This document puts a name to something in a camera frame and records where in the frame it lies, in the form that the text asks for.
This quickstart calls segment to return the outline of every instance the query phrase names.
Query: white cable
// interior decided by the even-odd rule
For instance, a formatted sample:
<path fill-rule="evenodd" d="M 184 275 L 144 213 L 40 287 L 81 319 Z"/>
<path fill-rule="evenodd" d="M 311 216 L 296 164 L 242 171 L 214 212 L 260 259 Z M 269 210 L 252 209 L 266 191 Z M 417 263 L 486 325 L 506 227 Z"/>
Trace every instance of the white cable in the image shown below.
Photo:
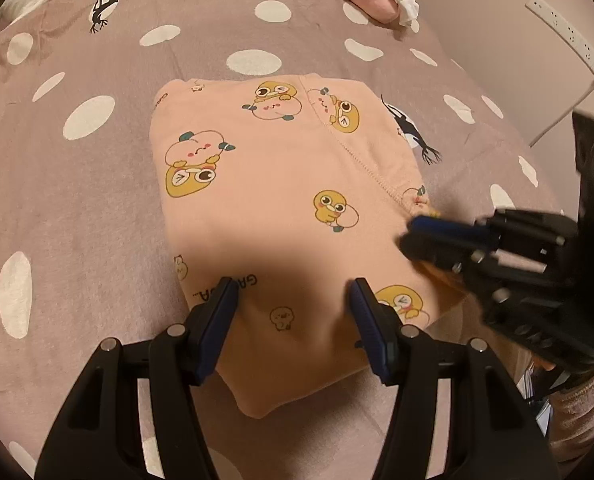
<path fill-rule="evenodd" d="M 592 82 L 592 84 L 590 85 L 590 88 L 587 89 L 586 93 L 584 95 L 582 95 L 579 98 L 579 101 L 577 101 L 575 104 L 573 104 L 570 108 L 568 108 L 568 110 L 566 110 L 560 118 L 558 118 L 554 123 L 552 123 L 549 127 L 547 127 L 545 130 L 543 130 L 541 132 L 541 134 L 539 134 L 537 137 L 535 137 L 532 142 L 529 144 L 529 146 L 532 148 L 535 144 L 537 144 L 537 142 L 539 141 L 539 139 L 541 139 L 541 137 L 543 137 L 544 135 L 546 135 L 549 131 L 552 130 L 552 128 L 554 128 L 555 126 L 557 126 L 561 121 L 563 121 L 566 117 L 568 117 L 568 114 L 570 112 L 572 112 L 575 108 L 577 108 L 584 100 L 586 100 L 586 98 L 592 93 L 594 92 L 594 81 Z"/>

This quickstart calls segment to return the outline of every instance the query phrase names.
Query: bedsheet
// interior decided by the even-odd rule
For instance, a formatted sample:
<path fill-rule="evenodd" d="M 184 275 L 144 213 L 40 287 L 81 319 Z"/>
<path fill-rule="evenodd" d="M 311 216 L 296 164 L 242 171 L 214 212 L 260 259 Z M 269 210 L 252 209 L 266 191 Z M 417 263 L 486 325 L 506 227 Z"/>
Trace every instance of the bedsheet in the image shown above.
<path fill-rule="evenodd" d="M 150 338 L 186 316 L 148 141 L 152 98 L 171 79 L 364 81 L 444 216 L 559 211 L 503 112 L 423 20 L 415 30 L 345 0 L 52 0 L 0 33 L 0 437 L 18 460 L 32 468 L 101 339 Z M 518 379 L 525 352 L 477 316 L 465 304 L 429 331 L 484 337 Z M 238 412 L 217 375 L 193 394 L 222 478 L 359 480 L 395 392 L 366 371 L 261 420 Z M 156 470 L 148 410 L 142 434 Z"/>

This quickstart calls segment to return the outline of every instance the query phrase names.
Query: beige wall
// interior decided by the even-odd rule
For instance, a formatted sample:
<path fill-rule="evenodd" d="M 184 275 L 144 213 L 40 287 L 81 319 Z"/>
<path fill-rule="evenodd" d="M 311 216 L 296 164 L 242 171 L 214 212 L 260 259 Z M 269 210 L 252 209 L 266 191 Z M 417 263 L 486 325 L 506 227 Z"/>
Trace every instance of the beige wall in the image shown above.
<path fill-rule="evenodd" d="M 577 54 L 524 7 L 528 0 L 418 0 L 421 17 L 447 53 L 466 69 L 526 140 L 559 117 L 593 80 Z M 594 46 L 592 0 L 546 0 Z M 580 107 L 594 114 L 594 93 Z M 539 141 L 534 152 L 565 212 L 576 216 L 570 116 Z"/>

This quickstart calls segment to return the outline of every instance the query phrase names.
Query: silver bolt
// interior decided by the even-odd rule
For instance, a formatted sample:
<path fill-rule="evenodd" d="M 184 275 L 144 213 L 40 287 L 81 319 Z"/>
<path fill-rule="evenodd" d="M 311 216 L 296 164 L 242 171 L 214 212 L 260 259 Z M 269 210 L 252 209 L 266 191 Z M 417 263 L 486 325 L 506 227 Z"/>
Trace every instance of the silver bolt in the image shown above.
<path fill-rule="evenodd" d="M 516 329 L 514 329 L 514 333 L 517 335 L 526 335 L 531 329 L 531 325 L 519 325 Z"/>
<path fill-rule="evenodd" d="M 100 343 L 100 348 L 104 352 L 110 352 L 116 346 L 117 346 L 117 339 L 115 339 L 114 337 L 107 337 Z"/>
<path fill-rule="evenodd" d="M 473 251 L 473 253 L 470 255 L 470 259 L 476 264 L 483 262 L 485 257 L 486 253 L 484 251 L 480 251 L 479 249 Z"/>
<path fill-rule="evenodd" d="M 419 335 L 419 329 L 414 325 L 404 325 L 401 327 L 401 335 L 412 339 Z"/>
<path fill-rule="evenodd" d="M 483 339 L 475 337 L 470 342 L 470 346 L 472 346 L 472 348 L 474 348 L 477 352 L 483 352 L 486 348 L 488 348 L 488 343 L 486 343 Z"/>
<path fill-rule="evenodd" d="M 186 332 L 186 327 L 180 323 L 170 325 L 166 330 L 166 333 L 171 337 L 179 337 L 183 335 L 184 332 Z"/>
<path fill-rule="evenodd" d="M 508 298 L 510 298 L 510 290 L 507 288 L 498 288 L 493 292 L 493 300 L 497 303 L 504 303 Z"/>

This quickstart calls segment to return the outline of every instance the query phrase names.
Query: power strip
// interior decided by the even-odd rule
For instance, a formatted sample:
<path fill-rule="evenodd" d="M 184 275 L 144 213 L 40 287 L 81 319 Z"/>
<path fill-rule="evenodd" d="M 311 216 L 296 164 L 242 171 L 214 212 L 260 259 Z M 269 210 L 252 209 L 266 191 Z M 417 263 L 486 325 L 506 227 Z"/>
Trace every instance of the power strip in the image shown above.
<path fill-rule="evenodd" d="M 594 74 L 594 48 L 576 27 L 544 0 L 528 0 L 526 7 L 537 14 L 572 48 Z"/>

